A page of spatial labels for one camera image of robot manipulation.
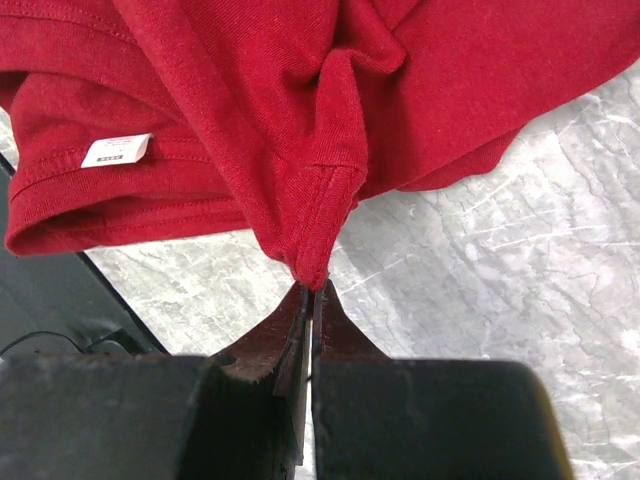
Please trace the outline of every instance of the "t-shirt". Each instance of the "t-shirt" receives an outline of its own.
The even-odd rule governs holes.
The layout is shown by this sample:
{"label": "t-shirt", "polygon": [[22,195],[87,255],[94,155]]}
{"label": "t-shirt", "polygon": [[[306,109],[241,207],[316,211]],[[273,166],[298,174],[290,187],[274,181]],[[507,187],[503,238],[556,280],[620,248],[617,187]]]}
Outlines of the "t-shirt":
{"label": "t-shirt", "polygon": [[[4,0],[6,245],[250,227],[316,289],[359,201],[491,171],[639,55],[638,0]],[[81,168],[95,140],[145,133],[137,163]]]}

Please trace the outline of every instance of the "marble surface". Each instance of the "marble surface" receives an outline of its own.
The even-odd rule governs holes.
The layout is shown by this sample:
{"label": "marble surface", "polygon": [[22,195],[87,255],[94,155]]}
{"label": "marble surface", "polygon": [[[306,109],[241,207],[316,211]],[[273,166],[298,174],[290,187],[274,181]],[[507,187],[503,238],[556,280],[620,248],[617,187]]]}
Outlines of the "marble surface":
{"label": "marble surface", "polygon": [[[0,149],[17,161],[6,116]],[[534,121],[491,174],[361,205],[331,262],[347,313],[393,356],[526,362],[577,478],[640,478],[639,159],[637,63]],[[175,353],[223,348],[291,283],[247,231],[90,256]]]}

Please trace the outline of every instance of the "care label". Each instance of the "care label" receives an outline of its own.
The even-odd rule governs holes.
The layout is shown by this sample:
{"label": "care label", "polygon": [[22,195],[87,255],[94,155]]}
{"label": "care label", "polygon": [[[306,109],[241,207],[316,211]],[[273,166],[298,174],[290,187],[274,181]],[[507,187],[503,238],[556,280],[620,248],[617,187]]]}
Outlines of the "care label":
{"label": "care label", "polygon": [[150,138],[151,134],[145,133],[144,135],[96,140],[89,147],[81,167],[104,167],[107,165],[136,163],[147,151]]}

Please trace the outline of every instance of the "red shirt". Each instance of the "red shirt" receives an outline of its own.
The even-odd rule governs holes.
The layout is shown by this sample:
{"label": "red shirt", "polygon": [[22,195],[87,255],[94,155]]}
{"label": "red shirt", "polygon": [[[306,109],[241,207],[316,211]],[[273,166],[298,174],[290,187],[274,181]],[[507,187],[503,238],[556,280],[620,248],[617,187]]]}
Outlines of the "red shirt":
{"label": "red shirt", "polygon": [[[6,244],[248,226],[318,288],[359,200],[489,172],[639,55],[638,0],[4,0]],[[138,163],[80,168],[93,141],[141,133]]]}

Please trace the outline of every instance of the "wire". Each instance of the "wire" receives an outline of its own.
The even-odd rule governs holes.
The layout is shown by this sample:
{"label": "wire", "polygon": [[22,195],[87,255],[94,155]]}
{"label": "wire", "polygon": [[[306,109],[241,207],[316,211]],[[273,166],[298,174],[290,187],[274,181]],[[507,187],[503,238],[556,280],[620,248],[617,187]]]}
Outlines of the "wire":
{"label": "wire", "polygon": [[74,342],[73,340],[71,340],[69,337],[67,337],[66,335],[63,335],[62,333],[57,333],[57,332],[50,332],[48,330],[37,330],[35,332],[31,332],[31,333],[27,333],[25,335],[22,335],[21,337],[16,338],[14,341],[12,341],[11,343],[9,343],[8,345],[6,345],[4,348],[2,348],[0,350],[0,357],[2,355],[4,355],[5,353],[7,353],[9,350],[11,350],[13,347],[15,347],[16,345],[18,345],[19,343],[24,342],[25,340],[28,340],[30,338],[33,337],[38,337],[40,335],[51,335],[53,337],[60,337],[60,338],[64,338],[65,340],[67,340],[69,343],[71,343],[74,347],[76,347],[76,350],[78,350],[81,353],[84,353],[82,348],[80,348],[78,346],[78,344],[76,342]]}

